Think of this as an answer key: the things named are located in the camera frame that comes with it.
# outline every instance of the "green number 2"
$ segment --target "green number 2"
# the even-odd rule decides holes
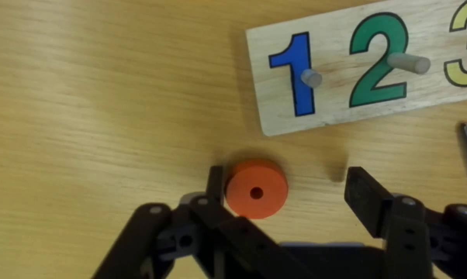
[[[407,83],[377,87],[393,72],[387,63],[388,55],[407,52],[408,32],[397,14],[380,13],[362,21],[351,41],[351,55],[366,53],[371,41],[379,35],[387,38],[387,53],[356,84],[349,101],[351,107],[407,98]]]

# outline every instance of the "table surface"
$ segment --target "table surface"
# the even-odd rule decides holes
[[[467,204],[467,103],[261,134],[245,30],[363,4],[0,0],[0,278],[90,278],[138,205],[176,207],[252,157],[290,183],[256,222],[275,241],[374,244],[343,202],[348,166],[435,210]]]

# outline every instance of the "printed number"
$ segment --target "printed number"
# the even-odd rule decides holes
[[[407,83],[377,87],[393,72],[387,64],[388,55],[405,53],[408,47],[408,32],[399,16],[380,13],[360,22],[351,41],[351,55],[366,53],[371,41],[379,35],[383,35],[388,41],[387,53],[356,84],[349,101],[351,107],[407,98]]]
[[[278,55],[269,56],[270,69],[290,67],[295,117],[314,115],[314,90],[301,81],[304,70],[311,69],[309,33],[293,35],[290,45]]]
[[[450,33],[461,30],[467,30],[467,2],[459,7],[450,24]],[[467,70],[463,66],[463,59],[446,63],[446,76],[450,84],[456,87],[467,87]]]

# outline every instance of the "orange ring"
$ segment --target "orange ring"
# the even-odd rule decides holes
[[[289,183],[267,160],[248,160],[235,166],[227,183],[225,200],[239,216],[266,219],[278,213],[289,196]]]

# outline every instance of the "screw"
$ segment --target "screw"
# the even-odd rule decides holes
[[[152,208],[149,210],[149,213],[151,213],[151,214],[160,214],[160,213],[162,213],[162,207],[152,207]]]
[[[461,214],[467,216],[467,207],[458,207],[456,211],[459,211]]]
[[[414,199],[402,199],[402,204],[405,204],[408,207],[418,205],[418,202]]]
[[[208,205],[208,199],[199,199],[199,202],[197,202],[199,205]]]

